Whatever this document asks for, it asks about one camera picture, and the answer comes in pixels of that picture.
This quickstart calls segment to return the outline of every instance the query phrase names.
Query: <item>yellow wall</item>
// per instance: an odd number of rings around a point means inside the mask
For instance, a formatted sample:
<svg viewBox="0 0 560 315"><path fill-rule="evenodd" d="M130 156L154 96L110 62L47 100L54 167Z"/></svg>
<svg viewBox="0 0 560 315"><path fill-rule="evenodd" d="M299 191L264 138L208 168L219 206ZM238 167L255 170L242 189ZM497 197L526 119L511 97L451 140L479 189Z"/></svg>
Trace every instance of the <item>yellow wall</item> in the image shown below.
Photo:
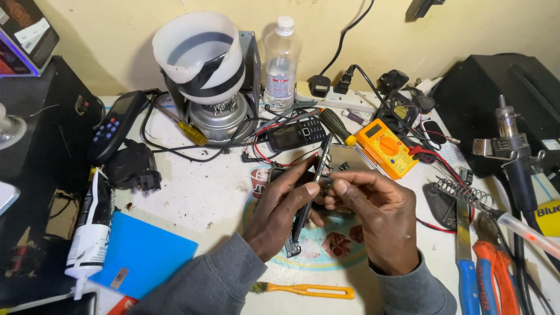
<svg viewBox="0 0 560 315"><path fill-rule="evenodd" d="M376 0L326 73L334 78L357 63L372 80L396 68L417 77L441 75L470 54L534 55L560 77L558 0L447 0L425 18L405 22L412 0ZM279 15L291 15L304 39L298 79L317 74L332 58L340 30L369 0L36 0L60 34L61 54L93 93L163 87L151 39L184 12L214 10L260 41ZM355 89L367 90L363 79Z"/></svg>

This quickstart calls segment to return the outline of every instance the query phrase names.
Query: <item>orange pliers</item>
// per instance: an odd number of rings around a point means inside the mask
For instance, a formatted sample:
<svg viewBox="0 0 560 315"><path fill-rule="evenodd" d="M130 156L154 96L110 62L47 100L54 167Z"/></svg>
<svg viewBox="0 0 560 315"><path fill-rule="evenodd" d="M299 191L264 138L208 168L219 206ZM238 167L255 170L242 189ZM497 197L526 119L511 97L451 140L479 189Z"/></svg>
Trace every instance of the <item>orange pliers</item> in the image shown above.
<svg viewBox="0 0 560 315"><path fill-rule="evenodd" d="M477 254L477 283L483 315L519 315L515 286L512 283L508 255L496 248L496 227L485 213L480 213L475 225L479 240L473 249ZM494 277L500 289L501 313L498 309Z"/></svg>

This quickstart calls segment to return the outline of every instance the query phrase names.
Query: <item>hand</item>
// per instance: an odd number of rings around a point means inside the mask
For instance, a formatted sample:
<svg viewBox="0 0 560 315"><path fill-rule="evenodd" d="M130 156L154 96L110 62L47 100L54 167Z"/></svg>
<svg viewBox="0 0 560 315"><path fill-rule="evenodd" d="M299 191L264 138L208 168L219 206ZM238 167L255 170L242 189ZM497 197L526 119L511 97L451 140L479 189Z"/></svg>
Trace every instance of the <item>hand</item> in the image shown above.
<svg viewBox="0 0 560 315"><path fill-rule="evenodd" d="M315 159L316 156L307 158L267 184L258 208L243 232L243 238L263 262L269 261L282 250L290 236L297 210L319 193L319 184L314 182L296 187ZM310 219L317 225L323 224L315 212L310 214Z"/></svg>
<svg viewBox="0 0 560 315"><path fill-rule="evenodd" d="M362 220L371 262L387 275L405 275L419 264L416 195L377 171L331 173L325 208L348 207Z"/></svg>

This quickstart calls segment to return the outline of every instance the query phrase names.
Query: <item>grey sweatshirt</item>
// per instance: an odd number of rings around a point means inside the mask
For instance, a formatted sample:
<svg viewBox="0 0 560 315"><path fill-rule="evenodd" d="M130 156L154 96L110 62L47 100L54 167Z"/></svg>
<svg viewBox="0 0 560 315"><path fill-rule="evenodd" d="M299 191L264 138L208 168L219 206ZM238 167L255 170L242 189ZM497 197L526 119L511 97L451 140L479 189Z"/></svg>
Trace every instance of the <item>grey sweatshirt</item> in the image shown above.
<svg viewBox="0 0 560 315"><path fill-rule="evenodd" d="M455 298L432 276L421 254L420 260L420 265L404 276L385 276L372 270L386 314L454 315ZM127 315L239 314L245 295L266 270L266 265L235 233L217 250L186 263Z"/></svg>

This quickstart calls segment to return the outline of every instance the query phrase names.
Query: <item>water bottle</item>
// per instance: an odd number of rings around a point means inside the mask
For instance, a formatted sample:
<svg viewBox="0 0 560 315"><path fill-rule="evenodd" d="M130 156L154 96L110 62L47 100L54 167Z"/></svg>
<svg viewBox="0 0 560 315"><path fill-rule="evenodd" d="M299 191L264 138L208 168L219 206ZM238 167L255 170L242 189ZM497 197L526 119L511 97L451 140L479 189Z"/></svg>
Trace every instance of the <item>water bottle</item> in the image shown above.
<svg viewBox="0 0 560 315"><path fill-rule="evenodd" d="M281 16L276 21L276 32L264 38L267 84L263 100L275 112L289 110L293 104L302 46L301 38L293 30L293 19Z"/></svg>

